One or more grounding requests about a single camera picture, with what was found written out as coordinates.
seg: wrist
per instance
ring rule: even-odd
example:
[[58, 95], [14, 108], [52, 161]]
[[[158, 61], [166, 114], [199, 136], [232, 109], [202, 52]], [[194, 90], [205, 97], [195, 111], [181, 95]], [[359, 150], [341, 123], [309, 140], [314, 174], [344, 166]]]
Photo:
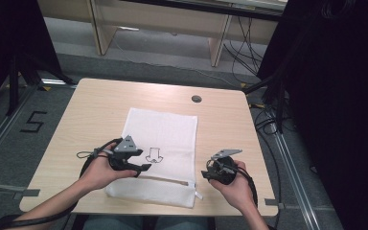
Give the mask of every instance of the wrist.
[[240, 208], [240, 211], [246, 219], [250, 229], [268, 229], [265, 220], [260, 215], [253, 201], [245, 203], [245, 205]]
[[243, 215], [245, 215], [245, 214], [250, 213], [250, 212], [252, 212], [252, 211], [254, 211], [254, 210], [256, 210], [256, 211], [257, 211], [257, 207], [256, 207], [255, 203], [254, 203], [252, 200], [247, 200], [246, 202], [243, 202], [243, 203], [239, 206], [238, 210], [239, 210]]
[[89, 194], [91, 191], [93, 191], [94, 185], [90, 185], [87, 181], [84, 181], [83, 179], [79, 179], [72, 185], [77, 191], [80, 192], [81, 196], [85, 196]]

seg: cable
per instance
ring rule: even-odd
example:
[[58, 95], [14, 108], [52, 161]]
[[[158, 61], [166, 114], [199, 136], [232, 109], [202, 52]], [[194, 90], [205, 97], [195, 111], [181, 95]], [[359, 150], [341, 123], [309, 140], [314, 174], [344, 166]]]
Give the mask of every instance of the cable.
[[229, 55], [234, 58], [234, 61], [232, 62], [232, 72], [233, 72], [233, 66], [235, 63], [235, 60], [237, 60], [244, 68], [246, 68], [250, 73], [252, 73], [254, 76], [256, 76], [256, 71], [254, 69], [252, 69], [248, 64], [246, 64], [246, 62], [244, 62], [244, 60], [240, 59], [238, 57], [239, 51], [237, 51], [237, 54], [234, 55], [231, 51], [229, 51], [229, 49], [226, 47], [226, 45], [224, 44], [223, 47], [226, 49], [226, 51], [229, 53]]
[[[257, 123], [260, 115], [265, 112], [265, 109], [262, 109], [262, 111], [258, 114], [258, 116], [255, 119], [255, 124]], [[255, 125], [255, 129], [256, 132], [262, 137], [264, 143], [266, 144], [266, 146], [268, 147], [268, 150], [270, 152], [271, 158], [273, 159], [274, 162], [274, 167], [276, 169], [276, 176], [277, 176], [277, 187], [278, 187], [278, 203], [282, 203], [282, 180], [281, 180], [281, 176], [280, 176], [280, 170], [279, 170], [279, 166], [276, 160], [276, 157], [274, 156], [274, 151], [271, 148], [271, 146], [269, 145], [268, 141], [265, 139], [264, 135], [260, 132], [260, 130], [256, 127]], [[275, 223], [274, 223], [274, 228], [277, 228], [278, 224], [279, 224], [279, 220], [280, 220], [280, 209], [279, 209], [279, 213], [277, 214]]]
[[[78, 152], [77, 153], [78, 158], [86, 158], [87, 157], [87, 159], [86, 159], [85, 163], [83, 164], [82, 169], [80, 171], [80, 177], [83, 175], [85, 170], [88, 168], [88, 166], [91, 164], [91, 162], [96, 157], [106, 157], [107, 158], [107, 156], [99, 155], [98, 153], [100, 153], [102, 150], [104, 150], [104, 148], [106, 146], [108, 146], [112, 143], [121, 142], [121, 140], [122, 140], [122, 138], [111, 140], [111, 141], [107, 142], [106, 144], [104, 144], [103, 146], [101, 146], [97, 149], [94, 149], [94, 151], [92, 151], [92, 152], [90, 152], [90, 151], [80, 151], [80, 152]], [[81, 153], [89, 153], [89, 154], [87, 156], [80, 156]], [[54, 220], [64, 218], [74, 210], [74, 208], [77, 206], [77, 203], [78, 202], [74, 203], [69, 208], [65, 209], [64, 211], [62, 211], [58, 214], [54, 214], [54, 215], [51, 215], [49, 217], [44, 217], [44, 218], [33, 218], [33, 219], [25, 219], [25, 220], [15, 220], [19, 216], [6, 216], [6, 217], [3, 217], [3, 218], [0, 218], [0, 229], [38, 225], [38, 224], [52, 222]]]
[[253, 50], [252, 48], [252, 45], [250, 44], [251, 43], [251, 32], [250, 32], [250, 27], [252, 25], [252, 19], [249, 18], [249, 24], [248, 24], [248, 30], [247, 30], [247, 33], [245, 34], [244, 33], [244, 29], [243, 29], [243, 26], [242, 26], [242, 23], [241, 23], [241, 18], [238, 16], [238, 21], [239, 21], [239, 24], [241, 26], [241, 33], [243, 34], [243, 38], [244, 38], [244, 42], [246, 42], [247, 44], [247, 47], [249, 48], [249, 52], [250, 52], [250, 55], [252, 56], [252, 62], [255, 66], [255, 69], [256, 69], [256, 72], [259, 72], [259, 65], [257, 64], [256, 62], [256, 58], [254, 57], [253, 53], [257, 54], [256, 51]]
[[134, 60], [131, 60], [130, 58], [127, 57], [127, 53], [125, 52], [124, 49], [122, 49], [119, 44], [116, 42], [116, 40], [114, 40], [113, 42], [115, 42], [115, 45], [118, 47], [118, 49], [120, 49], [123, 53], [124, 53], [124, 58], [132, 63], [135, 63], [135, 64], [146, 64], [146, 65], [150, 65], [150, 66], [155, 66], [155, 67], [171, 67], [171, 68], [175, 68], [175, 69], [180, 69], [180, 70], [190, 70], [190, 71], [195, 71], [197, 73], [199, 73], [200, 75], [203, 75], [203, 76], [206, 76], [208, 78], [211, 78], [211, 79], [216, 79], [216, 80], [220, 80], [220, 81], [224, 81], [225, 83], [231, 85], [231, 86], [234, 86], [234, 87], [237, 87], [239, 88], [240, 86], [239, 85], [235, 85], [235, 84], [232, 84], [231, 82], [229, 82], [228, 80], [225, 80], [225, 79], [222, 79], [222, 78], [219, 78], [219, 77], [215, 77], [215, 76], [211, 76], [211, 75], [207, 75], [205, 73], [202, 73], [200, 72], [199, 70], [196, 70], [196, 69], [192, 69], [192, 68], [184, 68], [184, 67], [178, 67], [178, 66], [170, 66], [170, 65], [162, 65], [162, 64], [152, 64], [152, 63], [147, 63], [147, 62], [140, 62], [140, 61], [134, 61]]
[[90, 155], [92, 155], [93, 151], [80, 151], [80, 152], [77, 152], [77, 157], [79, 159], [82, 159], [82, 158], [87, 158], [89, 157]]
[[[266, 134], [266, 135], [271, 135], [271, 134], [274, 134], [274, 133], [276, 133], [276, 132], [278, 131], [277, 127], [276, 127], [276, 129], [275, 129], [274, 131], [271, 131], [271, 132], [267, 132], [265, 128], [266, 128], [268, 125], [270, 125], [270, 124], [276, 123], [276, 121], [275, 121], [275, 119], [274, 119], [274, 118], [268, 118], [268, 119], [266, 119], [266, 120], [264, 120], [264, 121], [262, 121], [262, 122], [257, 122], [257, 121], [258, 121], [258, 119], [259, 119], [259, 117], [260, 117], [260, 116], [262, 115], [262, 113], [263, 113], [263, 112], [265, 112], [265, 111], [266, 111], [266, 109], [263, 109], [263, 110], [258, 114], [258, 116], [255, 118], [255, 120], [254, 120], [255, 128], [257, 128], [257, 129], [263, 129], [264, 134]], [[292, 119], [292, 117], [290, 117], [290, 116], [283, 117], [282, 121], [285, 121], [285, 120], [288, 120], [288, 119]], [[285, 129], [289, 130], [289, 131], [292, 131], [292, 132], [296, 132], [296, 131], [297, 131], [296, 129], [292, 129], [292, 128], [287, 127], [283, 122], [282, 122], [282, 126], [283, 126]]]
[[321, 14], [327, 19], [346, 18], [352, 13], [355, 2], [356, 0], [328, 0], [322, 7]]
[[223, 164], [222, 167], [240, 173], [247, 180], [249, 187], [252, 190], [253, 202], [255, 202], [256, 206], [258, 206], [258, 193], [256, 191], [256, 185], [255, 182], [253, 181], [252, 176], [250, 176], [249, 173], [247, 173], [247, 171], [243, 168], [234, 168], [225, 164]]
[[[242, 27], [242, 23], [241, 23], [241, 20], [240, 20], [240, 18], [238, 17], [238, 19], [239, 19], [239, 22], [240, 22], [240, 25], [241, 25], [241, 31], [242, 31], [242, 34], [243, 34], [243, 43], [241, 44], [241, 47], [240, 47], [240, 49], [237, 51], [237, 55], [236, 55], [236, 57], [238, 57], [238, 54], [240, 54], [241, 53], [241, 49], [242, 49], [242, 47], [243, 47], [243, 45], [244, 45], [244, 43], [246, 43], [246, 46], [249, 48], [249, 51], [250, 51], [250, 44], [247, 42], [247, 36], [244, 34], [244, 32], [243, 32], [243, 27]], [[250, 35], [250, 24], [249, 24], [249, 27], [248, 27], [248, 30], [247, 30], [247, 35]], [[258, 66], [257, 66], [257, 64], [256, 64], [256, 59], [254, 59], [254, 57], [253, 57], [253, 54], [251, 55], [251, 60], [252, 60], [252, 63], [253, 63], [253, 65], [254, 65], [254, 70], [252, 71], [252, 73], [256, 76], [257, 75], [257, 71], [258, 71]]]
[[[292, 113], [291, 113], [291, 111], [289, 111], [289, 103], [288, 103], [288, 100], [289, 100], [289, 98], [286, 98], [285, 97], [285, 105], [286, 106], [283, 106], [283, 110], [284, 110], [284, 117], [283, 117], [283, 121], [285, 121], [285, 120], [288, 120], [288, 119], [291, 119], [292, 120], [292, 118], [293, 118], [293, 115], [292, 115]], [[286, 126], [286, 124], [285, 123], [282, 123], [282, 127], [284, 127], [285, 129], [287, 129], [288, 131], [291, 131], [291, 132], [297, 132], [297, 128], [296, 127], [294, 127], [294, 128], [292, 128], [292, 127], [288, 127], [288, 126]]]
[[250, 175], [249, 175], [249, 173], [247, 173], [247, 170], [246, 170], [246, 169], [241, 168], [241, 167], [239, 167], [239, 166], [238, 166], [238, 169], [239, 169], [239, 170], [242, 170], [244, 173], [246, 173], [248, 176], [250, 176]]
[[[235, 47], [232, 45], [232, 41], [231, 41], [231, 40], [229, 41], [229, 44], [231, 45], [232, 49], [236, 51]], [[248, 55], [245, 55], [245, 54], [242, 54], [242, 53], [240, 53], [240, 55], [241, 55], [241, 56], [244, 56], [245, 58], [253, 58], [253, 57], [251, 57], [251, 56], [248, 56]]]

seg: arrow symbol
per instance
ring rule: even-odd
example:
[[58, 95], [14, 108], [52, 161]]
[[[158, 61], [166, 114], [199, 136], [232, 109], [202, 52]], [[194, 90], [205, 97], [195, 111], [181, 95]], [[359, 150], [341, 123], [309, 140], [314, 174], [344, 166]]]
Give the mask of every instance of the arrow symbol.
[[163, 160], [163, 157], [160, 156], [160, 148], [150, 148], [149, 155], [146, 157], [151, 163], [160, 163]]

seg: finger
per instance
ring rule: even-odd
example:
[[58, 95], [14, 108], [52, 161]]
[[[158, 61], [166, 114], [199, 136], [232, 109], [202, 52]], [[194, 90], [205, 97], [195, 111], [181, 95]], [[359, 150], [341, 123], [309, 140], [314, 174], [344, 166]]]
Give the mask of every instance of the finger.
[[209, 182], [212, 185], [212, 187], [214, 187], [218, 191], [221, 191], [223, 187], [225, 186], [224, 184], [221, 184], [219, 181], [214, 180], [214, 179], [210, 179]]
[[117, 177], [121, 179], [121, 178], [133, 177], [137, 174], [137, 171], [125, 170], [125, 171], [116, 171], [115, 173], [117, 174]]
[[246, 170], [246, 165], [244, 164], [244, 162], [239, 161], [239, 160], [234, 160], [235, 164], [241, 168], [243, 168], [244, 170]]
[[107, 145], [105, 148], [107, 149], [107, 150], [112, 150], [113, 148], [115, 148], [116, 147], [116, 143], [111, 143], [111, 144], [109, 144], [109, 145]]

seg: gray floor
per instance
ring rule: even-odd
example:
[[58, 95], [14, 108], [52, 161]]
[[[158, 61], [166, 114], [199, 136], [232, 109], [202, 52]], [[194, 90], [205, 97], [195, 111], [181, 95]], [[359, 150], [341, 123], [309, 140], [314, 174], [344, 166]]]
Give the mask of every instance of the gray floor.
[[[143, 30], [118, 31], [106, 55], [99, 57], [96, 54], [90, 24], [50, 18], [46, 18], [46, 24], [64, 73], [75, 80], [90, 77], [227, 89], [240, 89], [241, 82], [259, 81], [238, 63], [233, 66], [233, 58], [226, 52], [223, 52], [219, 66], [211, 67], [205, 37]], [[240, 42], [233, 42], [233, 45], [237, 49], [242, 46]], [[253, 47], [261, 56], [264, 55], [264, 45]], [[42, 77], [51, 76], [42, 73]], [[247, 100], [252, 104], [260, 103], [264, 91], [261, 89], [248, 95]], [[49, 91], [36, 90], [23, 106], [16, 122], [0, 145], [0, 185], [11, 186], [11, 190], [0, 191], [0, 217], [20, 213], [20, 200], [14, 198], [16, 193], [13, 189], [28, 186], [72, 94], [73, 89], [65, 87], [53, 87]], [[3, 88], [0, 92], [0, 123], [5, 119], [7, 101], [8, 89]], [[21, 129], [32, 128], [26, 125], [26, 122], [33, 111], [47, 112], [47, 115], [38, 117], [44, 121], [41, 130], [38, 133], [19, 132]], [[261, 109], [252, 108], [250, 111], [253, 119], [256, 119]], [[262, 115], [257, 122], [264, 119]], [[297, 128], [292, 120], [286, 120], [284, 126], [289, 151], [320, 228], [342, 229], [321, 181], [310, 170], [310, 158], [299, 138]], [[277, 228], [309, 229], [274, 137], [264, 134], [264, 138], [269, 145], [264, 139], [260, 139], [261, 147], [273, 190], [285, 207], [280, 211]], [[73, 217], [68, 221], [60, 221], [53, 229], [62, 229], [64, 226], [69, 229]], [[266, 218], [266, 221], [273, 226], [276, 217]], [[247, 229], [242, 217], [216, 218], [216, 223], [219, 230]]]

